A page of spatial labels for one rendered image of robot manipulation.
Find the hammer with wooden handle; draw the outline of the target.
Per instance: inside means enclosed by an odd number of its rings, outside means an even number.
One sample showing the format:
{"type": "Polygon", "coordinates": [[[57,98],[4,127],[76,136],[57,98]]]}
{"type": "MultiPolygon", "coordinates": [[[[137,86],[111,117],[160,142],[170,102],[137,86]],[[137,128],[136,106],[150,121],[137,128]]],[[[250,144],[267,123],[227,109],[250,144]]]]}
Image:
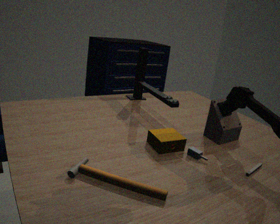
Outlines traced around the hammer with wooden handle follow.
{"type": "Polygon", "coordinates": [[[68,171],[68,176],[70,178],[75,178],[78,173],[86,175],[88,177],[100,180],[111,185],[119,186],[127,190],[131,190],[136,193],[141,193],[152,198],[157,198],[160,200],[166,200],[168,191],[162,190],[160,188],[152,187],[143,183],[134,182],[132,180],[119,177],[117,175],[109,174],[102,170],[94,169],[93,167],[86,166],[85,164],[89,161],[88,158],[82,159],[74,167],[68,171]]]}

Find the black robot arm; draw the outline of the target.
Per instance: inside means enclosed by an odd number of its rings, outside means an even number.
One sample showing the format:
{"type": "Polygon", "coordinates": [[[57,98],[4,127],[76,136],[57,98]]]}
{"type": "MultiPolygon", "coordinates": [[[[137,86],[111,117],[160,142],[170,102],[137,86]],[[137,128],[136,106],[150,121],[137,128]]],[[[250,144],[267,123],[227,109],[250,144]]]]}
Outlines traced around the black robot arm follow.
{"type": "Polygon", "coordinates": [[[280,138],[280,117],[266,108],[253,96],[249,88],[233,87],[226,97],[225,102],[217,103],[223,117],[231,115],[238,108],[250,108],[255,114],[266,121],[273,129],[275,134],[280,138]]]}

